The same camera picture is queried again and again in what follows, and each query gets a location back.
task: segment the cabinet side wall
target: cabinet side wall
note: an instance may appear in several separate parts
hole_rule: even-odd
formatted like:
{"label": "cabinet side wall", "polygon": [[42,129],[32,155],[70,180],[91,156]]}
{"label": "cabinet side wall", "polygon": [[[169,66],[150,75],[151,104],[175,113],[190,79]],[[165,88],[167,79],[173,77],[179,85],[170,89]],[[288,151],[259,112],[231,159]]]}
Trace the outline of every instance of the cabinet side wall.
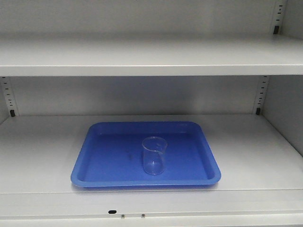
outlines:
{"label": "cabinet side wall", "polygon": [[303,39],[303,1],[288,0],[282,25],[284,35]]}
{"label": "cabinet side wall", "polygon": [[263,115],[303,155],[303,75],[270,78]]}

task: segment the white metal surface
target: white metal surface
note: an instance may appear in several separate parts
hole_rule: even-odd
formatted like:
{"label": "white metal surface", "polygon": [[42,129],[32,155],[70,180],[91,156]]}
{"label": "white metal surface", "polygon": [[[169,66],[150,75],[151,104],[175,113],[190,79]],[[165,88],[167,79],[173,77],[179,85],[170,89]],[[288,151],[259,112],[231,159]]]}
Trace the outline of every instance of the white metal surface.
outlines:
{"label": "white metal surface", "polygon": [[303,39],[303,1],[288,0],[285,17],[283,20],[282,33],[288,36]]}
{"label": "white metal surface", "polygon": [[19,36],[0,39],[5,76],[303,74],[303,40],[268,36]]}
{"label": "white metal surface", "polygon": [[8,114],[8,110],[6,107],[6,102],[5,102],[5,98],[3,95],[3,88],[2,88],[2,84],[0,85],[0,124],[7,119],[9,116]]}
{"label": "white metal surface", "polygon": [[[90,125],[99,121],[199,123],[222,172],[198,191],[98,192],[70,174]],[[2,218],[96,218],[302,213],[303,159],[256,115],[9,118],[0,126]],[[109,215],[108,210],[117,210]]]}
{"label": "white metal surface", "polygon": [[303,154],[303,76],[273,76],[264,116]]}
{"label": "white metal surface", "polygon": [[0,224],[8,227],[301,227],[302,214],[274,215],[219,215],[202,217],[165,218],[75,218],[40,220],[3,220]]}
{"label": "white metal surface", "polygon": [[275,0],[0,1],[0,32],[270,34]]}
{"label": "white metal surface", "polygon": [[20,115],[249,114],[258,76],[11,77]]}

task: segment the plastic tray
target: plastic tray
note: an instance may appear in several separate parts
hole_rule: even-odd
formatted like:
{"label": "plastic tray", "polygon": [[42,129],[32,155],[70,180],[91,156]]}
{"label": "plastic tray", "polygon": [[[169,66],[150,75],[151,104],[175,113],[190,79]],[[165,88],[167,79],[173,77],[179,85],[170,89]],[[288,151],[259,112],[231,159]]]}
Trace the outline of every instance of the plastic tray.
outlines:
{"label": "plastic tray", "polygon": [[[167,143],[165,171],[143,169],[142,141],[159,136]],[[221,173],[200,126],[193,122],[100,122],[90,127],[71,174],[80,187],[128,188],[203,186]]]}

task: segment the white shelf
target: white shelf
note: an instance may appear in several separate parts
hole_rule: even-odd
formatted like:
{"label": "white shelf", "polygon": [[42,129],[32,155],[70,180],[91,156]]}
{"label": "white shelf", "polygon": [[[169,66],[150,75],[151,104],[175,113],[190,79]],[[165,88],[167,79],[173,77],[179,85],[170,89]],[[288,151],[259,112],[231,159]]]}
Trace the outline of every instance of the white shelf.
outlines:
{"label": "white shelf", "polygon": [[0,39],[0,76],[302,75],[281,35],[40,35]]}
{"label": "white shelf", "polygon": [[[202,190],[148,192],[99,192],[71,184],[90,125],[146,120],[200,124],[222,172],[219,183]],[[250,214],[245,221],[256,218],[264,224],[267,218],[271,222],[266,223],[273,223],[274,215],[303,214],[303,159],[262,116],[16,117],[0,126],[0,145],[0,219],[140,218],[145,213],[168,219],[197,216],[200,221],[227,215],[234,221]],[[108,210],[117,214],[109,215]],[[288,216],[281,223],[290,223]]]}

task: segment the shelf bracket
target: shelf bracket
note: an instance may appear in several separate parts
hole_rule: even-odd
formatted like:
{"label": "shelf bracket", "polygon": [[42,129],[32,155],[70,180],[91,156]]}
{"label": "shelf bracket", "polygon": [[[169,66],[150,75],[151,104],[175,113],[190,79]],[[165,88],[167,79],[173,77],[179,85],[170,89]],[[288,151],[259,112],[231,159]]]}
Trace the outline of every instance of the shelf bracket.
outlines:
{"label": "shelf bracket", "polygon": [[270,76],[260,76],[259,78],[255,103],[252,109],[253,114],[260,115],[262,113],[262,108],[266,97],[266,91],[267,91],[269,79]]}
{"label": "shelf bracket", "polygon": [[19,116],[15,96],[10,83],[9,77],[0,77],[0,84],[2,86],[3,95],[5,98],[6,106],[11,117]]}
{"label": "shelf bracket", "polygon": [[286,4],[287,0],[276,0],[271,22],[271,29],[273,34],[279,34],[281,31]]}

